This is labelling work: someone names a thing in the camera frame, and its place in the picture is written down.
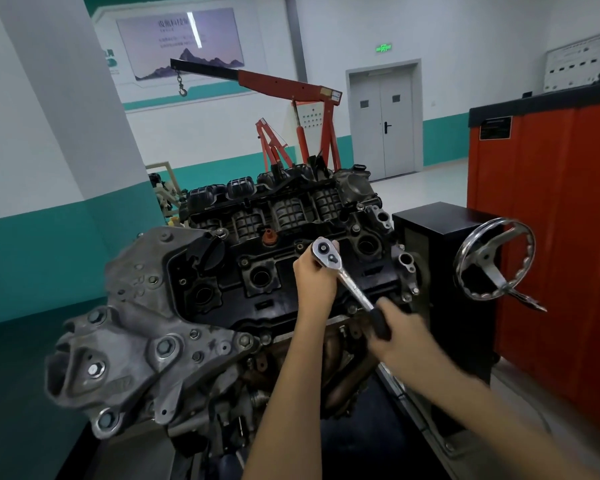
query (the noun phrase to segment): double door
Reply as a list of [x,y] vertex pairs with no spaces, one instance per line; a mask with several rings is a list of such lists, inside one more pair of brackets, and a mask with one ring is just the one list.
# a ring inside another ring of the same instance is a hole
[[411,70],[351,74],[349,87],[355,163],[367,166],[371,180],[415,171]]

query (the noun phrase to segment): engine block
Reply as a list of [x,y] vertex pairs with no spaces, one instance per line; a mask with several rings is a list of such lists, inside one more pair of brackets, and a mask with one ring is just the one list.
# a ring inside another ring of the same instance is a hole
[[[221,456],[250,444],[287,353],[298,311],[293,262],[318,237],[340,243],[371,299],[408,307],[421,270],[397,242],[364,166],[322,158],[208,185],[180,207],[184,227],[154,228],[105,268],[107,306],[66,323],[46,389],[109,438],[154,420],[174,439]],[[377,365],[365,313],[341,286],[325,333],[322,415],[351,410]]]

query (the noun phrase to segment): red tool cabinet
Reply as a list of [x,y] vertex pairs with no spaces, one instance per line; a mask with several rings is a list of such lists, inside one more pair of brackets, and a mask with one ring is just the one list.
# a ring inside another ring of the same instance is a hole
[[[474,108],[470,127],[467,206],[533,229],[519,289],[549,310],[501,299],[496,350],[600,427],[600,85]],[[522,255],[504,249],[506,273]]]

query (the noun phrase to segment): ratchet wrench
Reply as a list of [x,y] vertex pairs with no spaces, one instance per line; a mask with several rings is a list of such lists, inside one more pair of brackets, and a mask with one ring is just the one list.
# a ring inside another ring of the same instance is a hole
[[376,337],[382,340],[391,340],[391,329],[387,325],[384,313],[369,301],[364,291],[360,290],[360,287],[353,281],[351,275],[344,269],[342,258],[333,243],[324,237],[319,237],[311,245],[311,252],[316,261],[322,266],[338,272],[340,282],[350,291],[359,304],[362,305],[362,308],[369,313],[369,316],[371,316],[371,326],[374,332],[376,332]]

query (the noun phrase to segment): chain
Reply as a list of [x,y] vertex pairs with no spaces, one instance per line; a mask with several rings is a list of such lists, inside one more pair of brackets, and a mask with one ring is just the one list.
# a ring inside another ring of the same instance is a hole
[[184,88],[184,84],[182,83],[182,76],[180,75],[180,71],[177,70],[176,74],[178,75],[177,80],[178,80],[178,85],[180,86],[178,92],[180,93],[180,95],[182,97],[187,97],[187,90]]

